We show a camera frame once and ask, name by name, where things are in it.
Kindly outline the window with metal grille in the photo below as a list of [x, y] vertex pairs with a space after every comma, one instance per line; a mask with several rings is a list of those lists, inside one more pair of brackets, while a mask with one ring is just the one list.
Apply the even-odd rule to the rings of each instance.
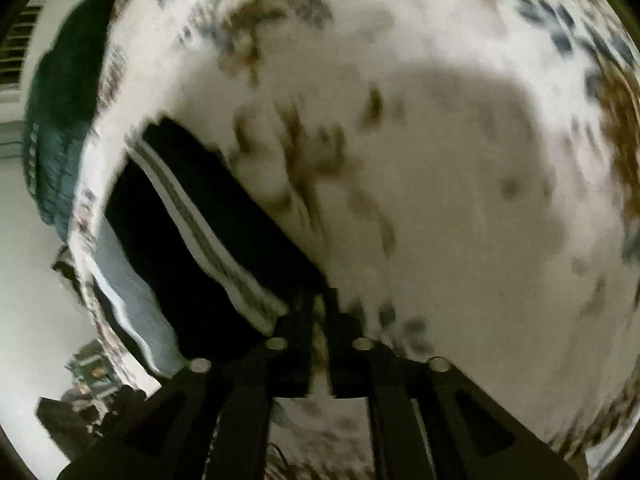
[[32, 33], [46, 0], [29, 0], [1, 41], [1, 121], [17, 122], [21, 112], [21, 79]]

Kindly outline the black patterned knit sweater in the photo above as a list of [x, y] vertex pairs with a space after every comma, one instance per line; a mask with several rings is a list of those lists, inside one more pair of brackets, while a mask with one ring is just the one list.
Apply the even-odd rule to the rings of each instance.
[[291, 370], [310, 367], [324, 276], [222, 155], [170, 119], [126, 142], [91, 270], [118, 329], [156, 376], [194, 359], [247, 366], [272, 338], [285, 341]]

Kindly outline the dark teal quilted duvet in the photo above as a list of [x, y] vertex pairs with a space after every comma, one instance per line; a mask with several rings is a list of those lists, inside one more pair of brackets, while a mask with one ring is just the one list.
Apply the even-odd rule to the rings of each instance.
[[58, 29], [30, 83], [22, 135], [27, 192], [40, 219], [68, 237], [79, 162], [98, 109], [107, 27], [116, 0], [82, 0]]

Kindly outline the white floral fleece blanket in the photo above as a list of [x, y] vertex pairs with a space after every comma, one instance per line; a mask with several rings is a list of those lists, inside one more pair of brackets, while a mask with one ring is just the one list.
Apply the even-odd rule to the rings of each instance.
[[365, 337], [446, 356], [564, 460], [620, 452], [639, 420], [639, 52], [608, 0], [116, 0], [98, 96], [70, 250], [127, 382], [148, 378], [91, 265], [126, 142], [170, 119]]

